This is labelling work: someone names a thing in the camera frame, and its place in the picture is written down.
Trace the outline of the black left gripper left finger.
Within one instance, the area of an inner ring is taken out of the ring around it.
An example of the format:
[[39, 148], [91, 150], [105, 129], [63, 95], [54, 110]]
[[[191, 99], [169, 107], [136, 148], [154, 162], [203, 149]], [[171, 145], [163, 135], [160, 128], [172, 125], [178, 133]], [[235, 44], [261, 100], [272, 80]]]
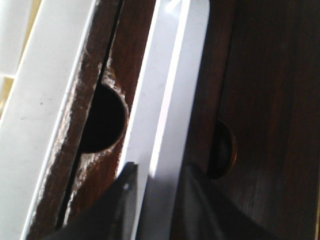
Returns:
[[84, 212], [46, 240], [129, 240], [137, 205], [138, 165], [125, 164], [118, 178]]

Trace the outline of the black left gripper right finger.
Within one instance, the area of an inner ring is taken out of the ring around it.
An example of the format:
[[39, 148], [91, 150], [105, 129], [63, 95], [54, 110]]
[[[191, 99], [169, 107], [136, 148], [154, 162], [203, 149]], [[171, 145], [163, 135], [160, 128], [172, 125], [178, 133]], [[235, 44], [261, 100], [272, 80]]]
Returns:
[[241, 212], [195, 163], [183, 166], [172, 223], [174, 240], [275, 240]]

